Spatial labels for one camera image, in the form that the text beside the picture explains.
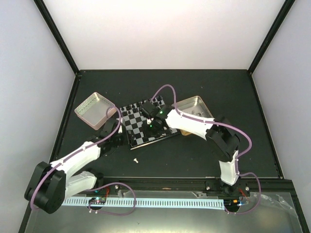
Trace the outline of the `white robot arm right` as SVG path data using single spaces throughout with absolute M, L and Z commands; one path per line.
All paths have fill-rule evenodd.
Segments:
M 208 143 L 209 153 L 217 157 L 221 171 L 221 190 L 231 196 L 239 189 L 237 158 L 240 139 L 233 128 L 214 118 L 194 116 L 170 105 L 156 107 L 149 101 L 139 107 L 147 118 L 147 125 L 154 132 L 165 128 L 178 129 L 194 134 Z

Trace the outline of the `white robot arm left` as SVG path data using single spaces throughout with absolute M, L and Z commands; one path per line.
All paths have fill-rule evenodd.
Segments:
M 24 193 L 32 209 L 39 208 L 52 214 L 66 199 L 76 194 L 87 190 L 94 194 L 101 193 L 104 189 L 103 174 L 93 168 L 83 168 L 100 158 L 104 150 L 123 142 L 124 131 L 121 118 L 110 118 L 98 135 L 75 151 L 51 163 L 37 164 Z

